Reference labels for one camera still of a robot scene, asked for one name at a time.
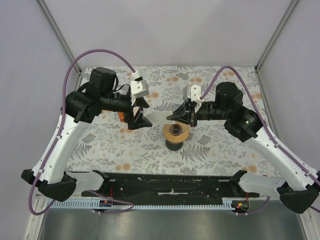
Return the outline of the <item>white paper coffee filter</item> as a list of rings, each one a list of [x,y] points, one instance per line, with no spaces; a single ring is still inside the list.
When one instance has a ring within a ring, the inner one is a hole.
[[[147,114],[145,117],[153,124],[153,125],[165,125],[172,124],[172,120],[168,120],[167,117],[172,114],[171,111],[154,111],[152,113]]]

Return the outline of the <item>orange coffee filter box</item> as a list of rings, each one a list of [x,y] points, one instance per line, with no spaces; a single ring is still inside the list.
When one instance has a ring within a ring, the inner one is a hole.
[[[128,123],[129,120],[130,120],[130,115],[127,113],[127,112],[118,112],[118,117],[119,117],[119,120],[122,122],[122,123]]]

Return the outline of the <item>black carafe with red lid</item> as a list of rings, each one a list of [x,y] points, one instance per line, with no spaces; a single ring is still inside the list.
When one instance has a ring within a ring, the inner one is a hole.
[[[165,145],[170,151],[175,152],[175,151],[180,150],[183,147],[183,142],[173,143],[173,142],[166,140]]]

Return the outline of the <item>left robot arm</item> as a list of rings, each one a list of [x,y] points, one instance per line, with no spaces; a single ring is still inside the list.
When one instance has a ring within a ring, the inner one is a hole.
[[[34,184],[44,196],[59,202],[72,194],[94,191],[103,197],[110,192],[109,177],[98,171],[68,172],[66,166],[84,131],[103,111],[123,113],[129,130],[149,128],[153,124],[144,117],[149,104],[144,99],[149,94],[147,82],[133,73],[126,94],[116,90],[118,77],[115,71],[97,67],[91,71],[89,81],[65,98],[65,110],[48,147],[32,169],[25,169],[21,177]]]

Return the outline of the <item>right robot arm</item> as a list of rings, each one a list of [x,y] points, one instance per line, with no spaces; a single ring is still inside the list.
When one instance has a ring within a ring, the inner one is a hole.
[[[198,85],[183,89],[183,104],[167,120],[196,127],[198,121],[224,120],[227,132],[259,152],[280,177],[257,176],[239,170],[231,178],[229,191],[235,197],[254,193],[279,199],[291,211],[302,214],[320,195],[320,173],[301,159],[293,161],[291,150],[274,143],[274,133],[257,112],[243,105],[243,92],[232,82],[216,86],[215,100],[200,99]]]

